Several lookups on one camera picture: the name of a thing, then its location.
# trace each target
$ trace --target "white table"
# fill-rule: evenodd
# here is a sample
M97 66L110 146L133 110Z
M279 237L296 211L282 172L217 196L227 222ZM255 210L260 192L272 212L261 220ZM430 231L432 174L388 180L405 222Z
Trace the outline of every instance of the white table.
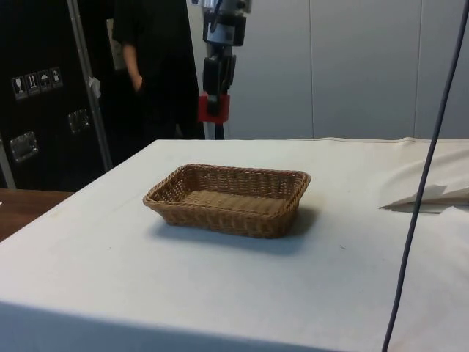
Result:
M156 142L0 243L0 351L379 351L410 220L380 187L427 148ZM164 224L141 200L193 162L308 172L292 236ZM468 217L420 218L391 351L469 351Z

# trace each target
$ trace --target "black cabinet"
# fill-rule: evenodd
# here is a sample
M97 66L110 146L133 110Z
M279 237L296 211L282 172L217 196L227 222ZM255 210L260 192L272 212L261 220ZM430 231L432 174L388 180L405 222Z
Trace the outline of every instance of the black cabinet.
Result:
M67 1L2 0L0 33L0 132L16 186L82 188L104 168Z

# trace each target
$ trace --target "person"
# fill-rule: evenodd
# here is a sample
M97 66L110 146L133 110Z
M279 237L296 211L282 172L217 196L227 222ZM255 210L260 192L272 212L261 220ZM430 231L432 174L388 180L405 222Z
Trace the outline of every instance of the person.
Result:
M116 0L113 38L144 115L144 138L201 138L197 88L185 0Z

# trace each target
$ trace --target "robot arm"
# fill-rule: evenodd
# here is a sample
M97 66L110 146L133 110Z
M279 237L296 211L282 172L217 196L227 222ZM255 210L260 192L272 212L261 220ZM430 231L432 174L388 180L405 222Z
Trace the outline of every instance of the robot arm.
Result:
M233 47L244 44L246 15L252 0L192 0L204 11L203 38L208 57L204 61L203 87L207 93L207 114L222 113L223 98L233 83L236 56Z

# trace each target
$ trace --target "wicker basket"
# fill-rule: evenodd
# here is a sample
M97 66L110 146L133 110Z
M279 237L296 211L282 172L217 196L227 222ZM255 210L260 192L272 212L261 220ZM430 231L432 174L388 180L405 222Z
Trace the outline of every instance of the wicker basket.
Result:
M278 238L310 181L305 172L190 164L156 185L144 204L171 225Z

